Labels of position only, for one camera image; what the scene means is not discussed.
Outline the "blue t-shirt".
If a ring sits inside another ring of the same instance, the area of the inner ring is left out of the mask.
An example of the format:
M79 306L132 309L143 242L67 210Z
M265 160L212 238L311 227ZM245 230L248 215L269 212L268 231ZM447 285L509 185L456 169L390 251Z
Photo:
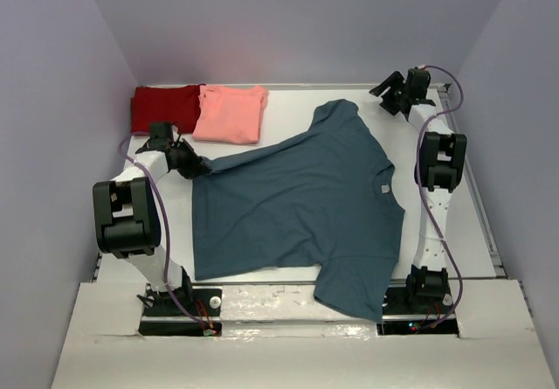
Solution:
M195 277L316 266L317 302L379 322L404 222L394 171L344 99L317 107L301 134L210 161L192 189Z

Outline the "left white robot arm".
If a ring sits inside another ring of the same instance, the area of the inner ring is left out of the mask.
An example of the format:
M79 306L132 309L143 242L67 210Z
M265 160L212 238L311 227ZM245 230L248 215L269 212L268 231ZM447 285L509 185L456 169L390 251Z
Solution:
M189 312L197 306L191 280L184 267L171 259L169 216L157 182L175 171L191 180L210 172L210 166L181 138L170 122L153 122L147 141L133 157L118 151L129 162L121 174L93 186L93 212L99 250L124 260L138 270L152 290L142 303L153 308L170 300L188 318L202 323Z

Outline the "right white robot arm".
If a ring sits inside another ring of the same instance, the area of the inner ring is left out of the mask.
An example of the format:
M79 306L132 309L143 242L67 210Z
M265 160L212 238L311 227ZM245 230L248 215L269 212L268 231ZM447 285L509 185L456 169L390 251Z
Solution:
M418 132L414 179L421 202L418 248L397 298L405 312L421 308L439 310L450 296L448 268L462 278L445 237L454 192L465 168L467 138L448 127L446 111L427 97L431 85L429 66L407 74L395 71L369 93L381 99L389 114L403 115Z

